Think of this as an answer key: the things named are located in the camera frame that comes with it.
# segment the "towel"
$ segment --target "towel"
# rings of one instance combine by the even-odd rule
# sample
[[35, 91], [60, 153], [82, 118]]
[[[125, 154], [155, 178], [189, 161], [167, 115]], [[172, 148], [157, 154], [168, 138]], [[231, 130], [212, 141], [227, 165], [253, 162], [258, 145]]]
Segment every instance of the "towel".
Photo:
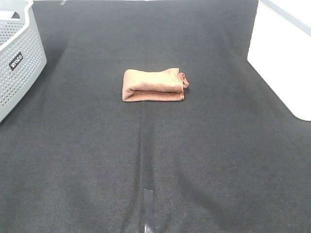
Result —
[[180, 101], [185, 98], [184, 88], [189, 83], [179, 68], [161, 72], [144, 72], [128, 69], [124, 73], [122, 99], [135, 101]]

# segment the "folded towel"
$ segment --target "folded towel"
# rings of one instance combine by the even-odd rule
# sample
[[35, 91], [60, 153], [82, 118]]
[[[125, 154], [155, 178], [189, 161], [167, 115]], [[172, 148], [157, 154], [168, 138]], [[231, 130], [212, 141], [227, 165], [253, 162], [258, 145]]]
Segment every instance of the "folded towel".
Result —
[[125, 102], [180, 101], [185, 98], [184, 88], [188, 86], [185, 74], [179, 73], [179, 68], [162, 72], [128, 69], [124, 74], [122, 99]]

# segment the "gray plastic basket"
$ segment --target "gray plastic basket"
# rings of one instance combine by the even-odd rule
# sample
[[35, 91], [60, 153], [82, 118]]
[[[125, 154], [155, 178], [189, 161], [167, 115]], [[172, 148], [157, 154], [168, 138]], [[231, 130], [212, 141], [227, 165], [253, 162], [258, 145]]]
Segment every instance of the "gray plastic basket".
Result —
[[31, 6], [32, 0], [0, 0], [0, 122], [33, 85], [47, 60]]

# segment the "black fabric surface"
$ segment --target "black fabric surface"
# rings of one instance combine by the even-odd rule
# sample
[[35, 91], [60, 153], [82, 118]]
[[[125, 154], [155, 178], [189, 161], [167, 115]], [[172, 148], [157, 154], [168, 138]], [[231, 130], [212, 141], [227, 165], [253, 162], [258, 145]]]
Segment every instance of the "black fabric surface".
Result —
[[[311, 124], [246, 60], [256, 0], [33, 6], [48, 63], [0, 125], [1, 233], [311, 232]], [[180, 67], [180, 102], [121, 100]]]

